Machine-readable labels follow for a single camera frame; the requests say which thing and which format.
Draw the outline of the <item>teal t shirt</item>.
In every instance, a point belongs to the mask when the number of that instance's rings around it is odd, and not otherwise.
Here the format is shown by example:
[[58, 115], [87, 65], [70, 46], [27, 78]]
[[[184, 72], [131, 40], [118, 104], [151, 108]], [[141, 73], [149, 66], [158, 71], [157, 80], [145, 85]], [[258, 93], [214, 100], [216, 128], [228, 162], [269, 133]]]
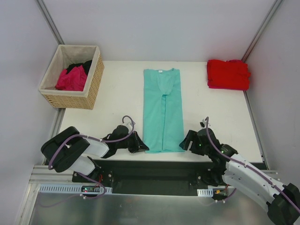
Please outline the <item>teal t shirt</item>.
[[180, 71], [143, 71], [143, 142], [149, 153], [183, 152], [183, 109]]

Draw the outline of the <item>wicker laundry basket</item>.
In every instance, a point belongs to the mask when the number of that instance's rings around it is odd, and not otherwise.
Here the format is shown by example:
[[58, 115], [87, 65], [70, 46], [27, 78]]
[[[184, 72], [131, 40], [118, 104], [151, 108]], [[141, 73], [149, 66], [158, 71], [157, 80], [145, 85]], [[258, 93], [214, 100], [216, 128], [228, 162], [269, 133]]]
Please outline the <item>wicker laundry basket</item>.
[[[55, 88], [63, 69], [91, 60], [83, 91]], [[40, 83], [39, 91], [54, 108], [93, 109], [102, 79], [104, 64], [97, 45], [58, 45]]]

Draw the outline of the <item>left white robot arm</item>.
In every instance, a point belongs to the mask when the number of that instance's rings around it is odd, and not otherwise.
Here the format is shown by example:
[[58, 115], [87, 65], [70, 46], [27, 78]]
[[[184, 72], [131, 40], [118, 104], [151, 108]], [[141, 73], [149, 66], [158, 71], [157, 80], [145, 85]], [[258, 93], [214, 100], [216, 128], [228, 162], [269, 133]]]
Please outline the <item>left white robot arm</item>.
[[41, 152], [48, 160], [50, 170], [61, 173], [72, 169], [82, 173], [88, 182], [95, 182], [99, 171], [92, 160], [83, 154], [106, 159], [115, 155], [118, 149], [137, 153], [148, 151], [149, 147], [130, 125], [119, 125], [102, 139], [82, 135], [71, 126], [44, 143]]

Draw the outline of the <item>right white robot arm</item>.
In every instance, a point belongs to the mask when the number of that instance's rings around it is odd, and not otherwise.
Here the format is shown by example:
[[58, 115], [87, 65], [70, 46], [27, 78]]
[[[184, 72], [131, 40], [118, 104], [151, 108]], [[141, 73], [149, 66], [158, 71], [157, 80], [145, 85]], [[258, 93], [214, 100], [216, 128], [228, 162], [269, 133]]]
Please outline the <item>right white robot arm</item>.
[[276, 225], [292, 225], [300, 217], [300, 191], [294, 184], [266, 175], [236, 149], [220, 143], [210, 128], [189, 130], [180, 147], [212, 160], [213, 167], [201, 176], [205, 184], [236, 188], [266, 210]]

